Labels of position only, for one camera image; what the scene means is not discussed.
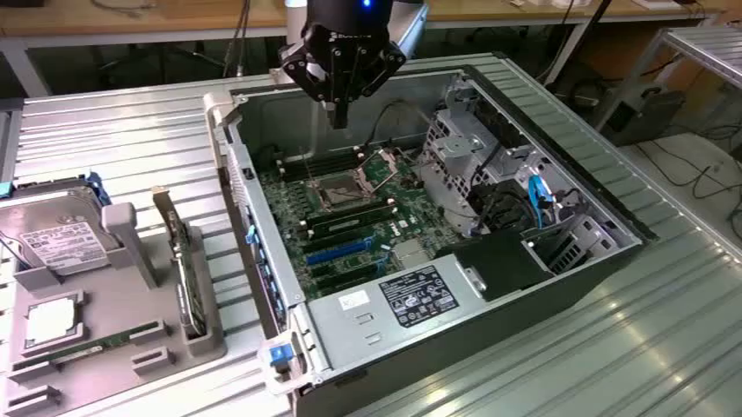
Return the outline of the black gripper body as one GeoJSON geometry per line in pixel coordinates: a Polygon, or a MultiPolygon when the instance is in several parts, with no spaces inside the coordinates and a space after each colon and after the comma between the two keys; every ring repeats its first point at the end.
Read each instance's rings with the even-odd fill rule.
{"type": "Polygon", "coordinates": [[[356,47],[391,42],[391,1],[309,1],[301,42],[341,98],[356,47]]]}

